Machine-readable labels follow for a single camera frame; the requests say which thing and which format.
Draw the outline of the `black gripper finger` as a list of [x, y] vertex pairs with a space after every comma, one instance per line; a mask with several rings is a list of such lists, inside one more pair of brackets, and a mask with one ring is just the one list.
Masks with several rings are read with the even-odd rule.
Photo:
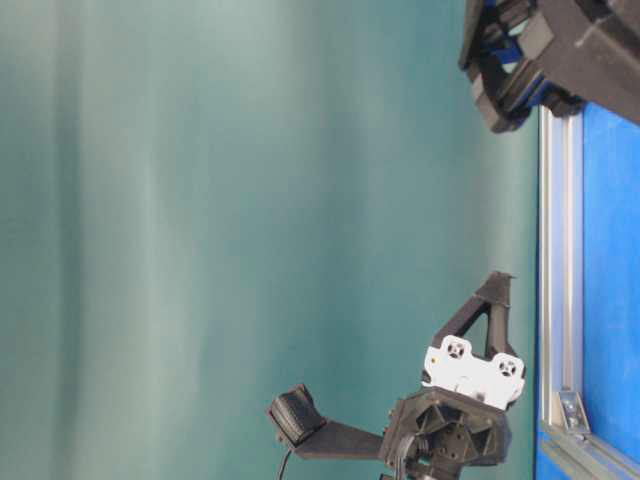
[[514, 278], [509, 273], [494, 271], [472, 296], [454, 313], [433, 337], [433, 346], [439, 348], [448, 335], [463, 338], [482, 315], [487, 316], [485, 358], [498, 353], [517, 356], [508, 341], [510, 287]]

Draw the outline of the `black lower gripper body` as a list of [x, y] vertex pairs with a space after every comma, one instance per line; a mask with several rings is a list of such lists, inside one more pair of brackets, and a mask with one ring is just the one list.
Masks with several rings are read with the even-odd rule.
[[394, 479], [458, 479], [465, 467], [505, 461], [507, 407], [521, 395], [523, 361], [500, 352], [486, 360], [447, 335], [425, 355], [422, 388], [397, 401], [379, 458]]

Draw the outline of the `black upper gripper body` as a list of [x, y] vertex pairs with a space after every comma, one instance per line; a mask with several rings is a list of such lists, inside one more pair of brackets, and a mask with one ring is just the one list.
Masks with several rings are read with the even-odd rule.
[[469, 1], [458, 61], [494, 133], [536, 106], [556, 117], [596, 103], [639, 121], [636, 1]]

